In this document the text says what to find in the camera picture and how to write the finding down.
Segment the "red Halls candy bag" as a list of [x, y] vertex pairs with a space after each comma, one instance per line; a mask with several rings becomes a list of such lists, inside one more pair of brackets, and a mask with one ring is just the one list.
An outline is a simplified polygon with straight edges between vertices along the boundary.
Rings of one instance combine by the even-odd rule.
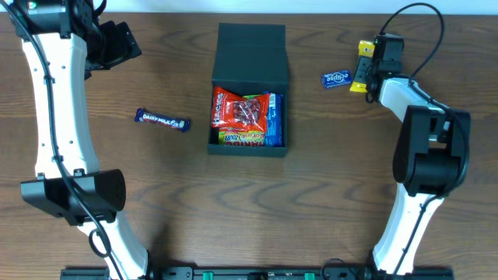
[[211, 126], [242, 131], [267, 131], [270, 94], [245, 98], [220, 87], [212, 95]]

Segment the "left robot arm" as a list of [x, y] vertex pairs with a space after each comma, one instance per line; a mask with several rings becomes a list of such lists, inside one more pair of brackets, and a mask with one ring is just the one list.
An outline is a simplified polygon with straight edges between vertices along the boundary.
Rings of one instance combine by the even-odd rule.
[[123, 173], [104, 171], [93, 147], [85, 82], [140, 55], [127, 23], [101, 23], [87, 0], [14, 1], [5, 10], [22, 41], [37, 114], [35, 178], [23, 200], [85, 233], [105, 279], [146, 279], [149, 256], [124, 213]]

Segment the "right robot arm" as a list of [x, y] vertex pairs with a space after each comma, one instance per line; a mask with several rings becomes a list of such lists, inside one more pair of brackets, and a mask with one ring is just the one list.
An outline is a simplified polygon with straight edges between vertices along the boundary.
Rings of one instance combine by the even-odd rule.
[[397, 183], [388, 224], [370, 253], [372, 279], [424, 279], [443, 272], [416, 269], [418, 246], [434, 212], [468, 169], [471, 117], [425, 93], [402, 74], [402, 37], [379, 33], [359, 42], [352, 89], [389, 109], [402, 123], [392, 161]]

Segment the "blue Eclipse mint pack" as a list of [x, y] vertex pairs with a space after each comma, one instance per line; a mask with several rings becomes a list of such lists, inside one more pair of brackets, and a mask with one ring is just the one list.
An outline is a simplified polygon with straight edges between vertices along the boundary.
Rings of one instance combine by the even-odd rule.
[[323, 74], [321, 84], [324, 89], [331, 89], [338, 86], [344, 86], [352, 83], [352, 76], [349, 70], [340, 70]]

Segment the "light blue snack bar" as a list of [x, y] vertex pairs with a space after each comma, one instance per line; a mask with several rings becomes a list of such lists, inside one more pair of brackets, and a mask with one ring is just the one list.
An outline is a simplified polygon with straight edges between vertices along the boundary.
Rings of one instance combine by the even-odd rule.
[[277, 93], [269, 93], [265, 145], [282, 146], [282, 96]]

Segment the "purple Dairy Milk bar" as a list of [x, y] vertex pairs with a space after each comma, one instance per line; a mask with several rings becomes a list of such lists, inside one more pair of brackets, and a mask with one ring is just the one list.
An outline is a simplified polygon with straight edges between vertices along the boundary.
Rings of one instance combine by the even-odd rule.
[[184, 118], [168, 117], [163, 114], [148, 111], [145, 108], [139, 108], [135, 114], [135, 122], [161, 124], [181, 132], [190, 130], [191, 121]]

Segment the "green Haribo gummy bag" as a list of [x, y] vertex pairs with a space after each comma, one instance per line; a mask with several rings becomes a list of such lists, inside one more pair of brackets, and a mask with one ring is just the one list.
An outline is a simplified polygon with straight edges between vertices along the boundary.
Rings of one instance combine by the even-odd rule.
[[242, 131], [233, 128], [217, 128], [220, 145], [258, 147], [264, 145], [265, 132]]

